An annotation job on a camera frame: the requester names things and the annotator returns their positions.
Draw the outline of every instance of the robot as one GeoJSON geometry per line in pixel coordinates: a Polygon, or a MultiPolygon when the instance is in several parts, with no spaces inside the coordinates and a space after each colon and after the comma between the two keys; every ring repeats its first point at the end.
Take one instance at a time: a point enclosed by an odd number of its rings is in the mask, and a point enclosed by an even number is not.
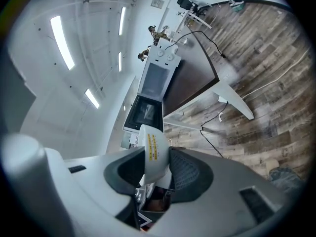
{"type": "Polygon", "coordinates": [[[247,166],[185,148],[142,125],[138,147],[63,160],[36,139],[7,135],[1,163],[20,205],[50,236],[250,236],[287,211],[281,191],[247,166]],[[153,190],[168,201],[150,211],[153,190]]]}

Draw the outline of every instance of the ceiling light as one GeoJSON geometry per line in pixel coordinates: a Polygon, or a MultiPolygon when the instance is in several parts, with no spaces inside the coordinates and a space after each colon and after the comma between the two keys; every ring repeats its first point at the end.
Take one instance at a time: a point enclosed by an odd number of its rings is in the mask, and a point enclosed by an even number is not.
{"type": "Polygon", "coordinates": [[[123,21],[124,21],[124,16],[125,16],[125,10],[126,8],[123,7],[122,8],[122,11],[120,13],[120,21],[119,21],[119,32],[118,32],[118,35],[122,35],[122,32],[123,32],[123,21]]]}
{"type": "Polygon", "coordinates": [[[121,52],[118,53],[118,71],[122,71],[122,65],[121,65],[121,52]]]}
{"type": "Polygon", "coordinates": [[[50,20],[51,26],[53,28],[54,36],[59,48],[61,55],[63,56],[68,69],[72,69],[74,67],[74,61],[71,58],[70,52],[67,47],[67,43],[65,40],[65,36],[63,33],[63,28],[61,26],[60,16],[54,17],[50,20]]]}
{"type": "Polygon", "coordinates": [[[99,103],[97,102],[97,100],[95,100],[94,96],[92,95],[91,91],[89,89],[87,89],[85,91],[85,94],[87,95],[87,97],[90,99],[90,101],[93,103],[93,105],[98,109],[99,108],[99,103]]]}

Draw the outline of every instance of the dark table top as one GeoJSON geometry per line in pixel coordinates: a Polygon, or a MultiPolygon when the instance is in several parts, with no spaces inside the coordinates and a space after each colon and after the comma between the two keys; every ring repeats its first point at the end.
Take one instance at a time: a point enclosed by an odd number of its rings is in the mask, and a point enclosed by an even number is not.
{"type": "MultiPolygon", "coordinates": [[[[181,35],[190,33],[185,26],[181,35]]],[[[181,62],[176,69],[163,99],[164,117],[187,104],[219,82],[215,68],[195,34],[185,36],[188,42],[178,44],[181,62]]]]}

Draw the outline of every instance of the mesh panel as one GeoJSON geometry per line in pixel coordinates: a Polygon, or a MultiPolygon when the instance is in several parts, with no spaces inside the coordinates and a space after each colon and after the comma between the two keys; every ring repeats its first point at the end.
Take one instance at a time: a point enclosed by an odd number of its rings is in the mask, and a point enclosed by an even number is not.
{"type": "Polygon", "coordinates": [[[197,166],[177,153],[171,155],[170,170],[173,173],[175,190],[187,187],[199,175],[197,166]]]}

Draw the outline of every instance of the black vent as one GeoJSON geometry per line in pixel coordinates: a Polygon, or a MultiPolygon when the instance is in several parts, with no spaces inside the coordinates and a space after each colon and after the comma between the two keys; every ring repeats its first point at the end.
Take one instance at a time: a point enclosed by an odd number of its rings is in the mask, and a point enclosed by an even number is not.
{"type": "Polygon", "coordinates": [[[262,199],[262,197],[255,189],[245,189],[240,191],[239,193],[258,224],[264,222],[274,214],[271,208],[267,205],[267,203],[262,199]]]}
{"type": "Polygon", "coordinates": [[[85,170],[87,169],[85,166],[82,166],[82,165],[78,165],[78,166],[74,166],[74,167],[70,167],[68,168],[70,173],[76,173],[76,172],[79,172],[79,171],[82,171],[82,170],[85,170]]]}

